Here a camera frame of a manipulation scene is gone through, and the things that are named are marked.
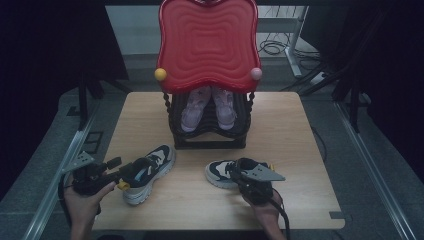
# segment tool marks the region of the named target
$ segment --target dark background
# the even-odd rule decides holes
[[[101,3],[0,2],[1,197],[82,77],[97,98],[99,80],[128,78]]]
[[[368,114],[424,182],[424,4],[383,2],[378,7],[387,15],[354,71],[371,99]],[[376,12],[377,6],[312,6],[301,37],[337,71],[351,60]]]

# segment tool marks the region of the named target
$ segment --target cable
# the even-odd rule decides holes
[[[283,198],[281,197],[280,193],[275,190],[275,188],[273,188],[273,191],[275,191],[278,196],[281,199],[281,207],[277,202],[275,202],[272,197],[269,197],[268,195],[266,195],[264,192],[262,192],[262,190],[260,190],[259,188],[249,185],[249,187],[251,187],[253,190],[255,190],[257,193],[259,193],[263,198],[265,198],[272,206],[274,206],[278,212],[280,213],[280,215],[284,218],[284,224],[285,224],[285,228],[286,228],[286,238],[287,240],[290,240],[290,222],[289,222],[289,217],[287,216],[287,213],[285,211],[284,208],[284,201]]]
[[[280,13],[281,6],[278,6],[277,13],[275,14],[275,17],[278,17],[278,14]],[[271,11],[273,7],[271,7],[266,13],[265,16]],[[288,44],[290,43],[289,37],[286,33],[284,33],[287,37],[287,43],[282,43],[281,41],[276,41],[275,37],[278,36],[278,33],[275,33],[274,38],[272,40],[269,40],[269,37],[271,36],[271,33],[268,33],[268,36],[264,41],[262,41],[259,44],[259,50],[258,53],[261,51],[264,51],[268,55],[275,56],[279,55],[282,52],[284,52],[285,48],[288,47]]]
[[[324,148],[324,156],[322,157],[322,161],[325,163],[327,161],[327,146],[325,145],[324,140],[322,139],[321,135],[319,135],[318,131],[311,126],[312,132],[318,137],[319,141],[321,142],[322,147]]]
[[[334,235],[336,235],[340,240],[344,240],[343,236],[336,230],[332,231],[334,233]]]
[[[318,73],[320,73],[326,67],[327,67],[327,64],[325,62],[321,62],[318,66],[316,66],[314,69],[308,72],[305,76],[300,78],[297,82],[294,82],[290,84],[289,86],[282,88],[280,92],[290,91],[293,87],[301,86],[305,83],[310,82],[316,75],[318,75]]]
[[[304,62],[319,62],[322,63],[324,62],[324,60],[321,58],[320,56],[320,52],[306,52],[306,51],[301,51],[301,50],[294,50],[294,55],[297,58],[300,58],[301,60],[299,61],[299,65],[305,69],[305,70],[313,70],[313,68],[308,68],[306,67],[303,63]]]

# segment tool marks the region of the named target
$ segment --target pink ball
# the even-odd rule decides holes
[[[250,71],[250,75],[254,80],[260,80],[262,78],[262,70],[260,68],[253,68]]]

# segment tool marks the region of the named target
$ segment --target white sneaker sole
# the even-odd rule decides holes
[[[184,132],[193,132],[197,128],[197,126],[194,128],[189,128],[184,126],[184,124],[181,123],[181,128],[183,129]]]
[[[124,201],[130,205],[139,205],[140,203],[143,203],[149,196],[150,193],[152,192],[152,188],[153,188],[153,183],[165,176],[174,166],[175,163],[175,150],[173,148],[170,148],[171,152],[171,161],[162,169],[160,170],[156,176],[154,178],[152,178],[152,180],[150,180],[150,182],[141,188],[130,188],[126,191],[124,191],[123,193],[123,198]]]
[[[218,121],[218,125],[222,130],[230,130],[231,128],[234,127],[234,123],[232,124],[222,124]]]
[[[214,185],[215,187],[224,188],[224,189],[234,189],[238,187],[237,183],[235,182],[218,182],[212,179],[208,174],[208,167],[209,165],[206,166],[205,168],[205,175],[208,182],[210,182],[212,185]]]

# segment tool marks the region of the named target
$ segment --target human hand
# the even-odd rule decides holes
[[[271,205],[270,203],[254,205],[251,201],[249,201],[249,199],[245,198],[244,196],[243,199],[252,207],[256,219],[264,228],[265,233],[268,235],[269,239],[286,239],[278,225],[278,218],[280,216],[280,212],[273,205]],[[275,189],[273,190],[273,196],[271,199],[274,200],[278,205],[281,205],[283,202],[280,194]]]
[[[116,186],[111,182],[93,196],[81,196],[68,187],[64,192],[65,202],[71,217],[71,239],[89,239],[100,201]]]

